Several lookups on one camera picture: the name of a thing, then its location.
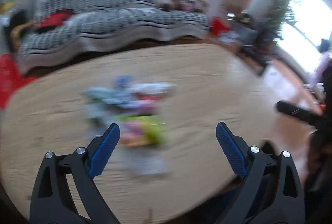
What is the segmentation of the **orange pink plastic wrapper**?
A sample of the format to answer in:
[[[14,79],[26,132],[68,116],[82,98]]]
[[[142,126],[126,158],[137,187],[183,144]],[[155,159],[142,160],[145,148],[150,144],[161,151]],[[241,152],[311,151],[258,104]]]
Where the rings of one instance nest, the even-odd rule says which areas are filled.
[[[127,147],[140,147],[148,145],[149,141],[141,125],[136,121],[123,124],[124,133],[120,135],[120,144]]]

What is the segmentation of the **clear bubble wrap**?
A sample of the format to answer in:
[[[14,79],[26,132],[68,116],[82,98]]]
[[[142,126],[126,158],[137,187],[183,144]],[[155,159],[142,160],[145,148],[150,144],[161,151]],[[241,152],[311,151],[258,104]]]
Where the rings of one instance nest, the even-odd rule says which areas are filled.
[[[123,147],[123,165],[131,177],[162,178],[169,174],[163,146]]]

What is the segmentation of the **silver pill blister pack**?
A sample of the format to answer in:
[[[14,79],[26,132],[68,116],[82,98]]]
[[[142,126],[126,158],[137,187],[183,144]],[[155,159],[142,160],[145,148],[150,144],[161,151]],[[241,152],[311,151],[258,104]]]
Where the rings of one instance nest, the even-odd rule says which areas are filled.
[[[97,100],[109,106],[125,106],[136,100],[128,89],[113,89],[106,87],[90,87],[81,93],[90,100]]]

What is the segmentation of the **blue white wrapper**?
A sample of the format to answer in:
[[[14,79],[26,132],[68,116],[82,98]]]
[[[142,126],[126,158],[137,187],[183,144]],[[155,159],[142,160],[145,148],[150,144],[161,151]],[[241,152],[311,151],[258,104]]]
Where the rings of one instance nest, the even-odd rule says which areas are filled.
[[[133,81],[133,77],[129,75],[117,76],[113,81],[113,87],[115,89],[125,89],[128,88]]]

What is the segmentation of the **white tissue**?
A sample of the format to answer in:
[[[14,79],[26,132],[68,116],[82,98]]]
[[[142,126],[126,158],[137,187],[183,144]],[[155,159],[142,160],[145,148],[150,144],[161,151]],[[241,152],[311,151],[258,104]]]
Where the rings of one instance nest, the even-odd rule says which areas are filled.
[[[133,84],[129,91],[142,96],[162,96],[169,94],[175,85],[168,82],[149,82]]]

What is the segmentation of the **pink watermelon plush toy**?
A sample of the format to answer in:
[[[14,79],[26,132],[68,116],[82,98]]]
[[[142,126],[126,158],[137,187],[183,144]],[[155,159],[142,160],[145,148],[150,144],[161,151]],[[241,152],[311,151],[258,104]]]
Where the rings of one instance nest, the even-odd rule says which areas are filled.
[[[158,110],[160,98],[155,96],[145,96],[130,102],[129,111],[136,116],[155,115]]]

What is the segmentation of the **potted green plant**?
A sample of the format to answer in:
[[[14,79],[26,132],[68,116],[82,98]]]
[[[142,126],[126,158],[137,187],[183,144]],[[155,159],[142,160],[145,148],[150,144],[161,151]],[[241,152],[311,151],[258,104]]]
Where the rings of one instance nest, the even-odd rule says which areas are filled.
[[[282,39],[282,25],[287,23],[294,26],[296,23],[294,11],[290,5],[291,0],[273,0],[266,17],[260,22],[263,41],[274,42]]]

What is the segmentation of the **red bear-shaped plastic stool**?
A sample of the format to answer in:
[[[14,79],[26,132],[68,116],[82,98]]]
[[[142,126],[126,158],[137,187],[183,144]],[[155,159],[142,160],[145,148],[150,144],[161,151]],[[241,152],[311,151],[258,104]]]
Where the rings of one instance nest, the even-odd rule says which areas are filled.
[[[30,84],[36,77],[23,77],[10,54],[2,54],[0,61],[0,106],[5,109],[11,96],[20,88]]]

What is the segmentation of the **red bag on floor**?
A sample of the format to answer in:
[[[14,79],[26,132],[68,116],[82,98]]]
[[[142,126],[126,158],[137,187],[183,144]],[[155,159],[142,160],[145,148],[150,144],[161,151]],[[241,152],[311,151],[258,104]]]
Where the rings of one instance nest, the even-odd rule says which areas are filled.
[[[231,28],[220,17],[212,17],[210,23],[210,33],[212,36],[219,36],[222,32],[229,32],[230,30]]]

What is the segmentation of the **red garment on sofa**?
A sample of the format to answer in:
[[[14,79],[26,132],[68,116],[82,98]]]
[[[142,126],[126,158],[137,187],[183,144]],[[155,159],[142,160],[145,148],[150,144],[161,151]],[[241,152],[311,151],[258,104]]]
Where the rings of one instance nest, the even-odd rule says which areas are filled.
[[[37,33],[45,33],[54,30],[63,25],[67,19],[71,18],[75,12],[71,9],[60,9],[42,19],[41,22],[34,26],[34,31]]]

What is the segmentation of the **plush toys on sofa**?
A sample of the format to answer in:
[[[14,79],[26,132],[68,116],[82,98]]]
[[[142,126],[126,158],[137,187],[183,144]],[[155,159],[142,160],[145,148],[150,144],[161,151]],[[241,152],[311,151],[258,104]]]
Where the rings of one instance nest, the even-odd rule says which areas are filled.
[[[206,13],[209,4],[206,0],[156,0],[156,7],[164,11]]]

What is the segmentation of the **black white striped sofa blanket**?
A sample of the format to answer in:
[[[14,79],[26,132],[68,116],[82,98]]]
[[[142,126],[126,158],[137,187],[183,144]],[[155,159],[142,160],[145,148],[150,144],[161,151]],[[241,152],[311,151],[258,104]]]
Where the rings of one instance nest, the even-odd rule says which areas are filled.
[[[61,10],[71,10],[73,15],[51,30],[32,29],[23,37],[16,54],[21,74],[62,65],[86,52],[115,51],[143,39],[202,39],[209,30],[205,13],[164,10],[161,0],[34,0],[36,25]]]

